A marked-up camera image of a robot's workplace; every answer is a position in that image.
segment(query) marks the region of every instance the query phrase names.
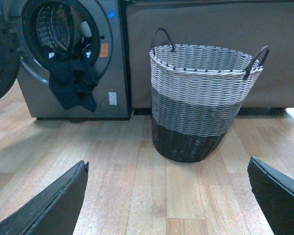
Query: black cloth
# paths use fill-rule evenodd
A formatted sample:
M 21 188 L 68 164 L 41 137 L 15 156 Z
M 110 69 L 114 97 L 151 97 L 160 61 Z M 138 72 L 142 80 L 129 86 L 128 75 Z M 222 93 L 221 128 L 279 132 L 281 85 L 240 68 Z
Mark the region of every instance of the black cloth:
M 96 102 L 92 91 L 99 79 L 86 58 L 72 58 L 55 53 L 49 58 L 49 52 L 44 53 L 45 65 L 50 72 L 49 87 L 64 110 L 80 105 L 94 112 Z

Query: white sticker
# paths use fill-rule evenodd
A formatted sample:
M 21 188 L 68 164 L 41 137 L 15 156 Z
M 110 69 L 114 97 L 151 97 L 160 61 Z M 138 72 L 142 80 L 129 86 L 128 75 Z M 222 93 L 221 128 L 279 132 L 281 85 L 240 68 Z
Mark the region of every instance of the white sticker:
M 109 104 L 118 105 L 116 92 L 109 92 Z
M 54 52 L 49 53 L 49 59 L 51 59 L 52 57 L 54 57 Z

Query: blue indicator light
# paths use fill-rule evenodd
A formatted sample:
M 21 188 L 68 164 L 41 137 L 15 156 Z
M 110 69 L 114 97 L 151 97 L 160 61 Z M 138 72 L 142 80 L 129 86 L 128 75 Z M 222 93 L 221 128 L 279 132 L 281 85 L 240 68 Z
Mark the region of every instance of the blue indicator light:
M 114 11 L 111 11 L 109 13 L 109 18 L 114 18 L 116 16 L 116 13 Z

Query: basket rim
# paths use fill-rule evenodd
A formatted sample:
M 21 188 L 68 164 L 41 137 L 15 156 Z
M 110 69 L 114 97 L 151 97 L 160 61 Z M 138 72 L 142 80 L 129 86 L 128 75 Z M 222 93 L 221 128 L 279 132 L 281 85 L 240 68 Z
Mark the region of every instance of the basket rim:
M 203 45 L 186 45 L 186 44 L 174 44 L 175 47 L 204 47 L 204 48 L 213 48 L 213 49 L 222 49 L 222 50 L 225 50 L 225 51 L 231 51 L 231 52 L 234 52 L 234 53 L 238 53 L 240 55 L 245 55 L 245 56 L 248 56 L 250 57 L 250 59 L 253 58 L 253 56 L 249 55 L 249 54 L 246 54 L 246 53 L 243 53 L 241 51 L 238 51 L 238 50 L 232 50 L 232 49 L 228 49 L 228 48 L 224 48 L 224 47 L 217 47 L 217 46 L 203 46 Z M 168 44 L 168 45 L 162 45 L 162 46 L 158 46 L 158 47 L 155 47 L 155 48 L 161 48 L 161 47 L 170 47 L 171 48 L 171 45 Z M 175 67 L 169 63 L 166 63 L 162 60 L 160 60 L 156 55 L 153 54 L 153 50 L 151 49 L 149 51 L 149 55 L 151 57 L 152 60 L 154 60 L 158 65 L 160 65 L 162 68 L 165 68 L 166 70 L 170 70 L 170 71 L 176 71 L 176 72 L 182 72 L 182 73 L 205 73 L 205 74 L 241 74 L 241 73 L 245 73 L 246 72 L 246 69 L 245 70 L 200 70 L 200 69 L 187 69 L 187 68 L 183 68 L 183 67 Z M 250 73 L 254 73 L 258 70 L 262 70 L 263 69 L 263 66 L 259 66 L 260 62 L 259 60 L 257 59 L 256 62 L 253 64 L 252 66 L 252 69 L 250 71 Z

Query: orange label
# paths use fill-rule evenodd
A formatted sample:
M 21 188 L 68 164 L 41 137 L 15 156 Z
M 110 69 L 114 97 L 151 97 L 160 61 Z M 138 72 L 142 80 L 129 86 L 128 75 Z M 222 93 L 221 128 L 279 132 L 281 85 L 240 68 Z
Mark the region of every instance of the orange label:
M 109 45 L 107 43 L 101 44 L 100 57 L 107 57 L 109 52 Z

